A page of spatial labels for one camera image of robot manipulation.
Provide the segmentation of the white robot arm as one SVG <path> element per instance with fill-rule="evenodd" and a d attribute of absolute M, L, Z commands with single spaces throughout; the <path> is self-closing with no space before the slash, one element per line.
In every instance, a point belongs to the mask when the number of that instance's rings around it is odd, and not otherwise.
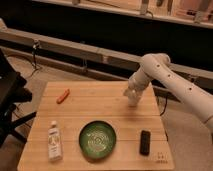
<path fill-rule="evenodd" d="M 124 91 L 130 105 L 136 106 L 143 91 L 156 79 L 187 105 L 213 134 L 213 95 L 174 73 L 169 65 L 170 57 L 165 53 L 149 53 L 140 58 L 140 68 L 128 79 Z"/>

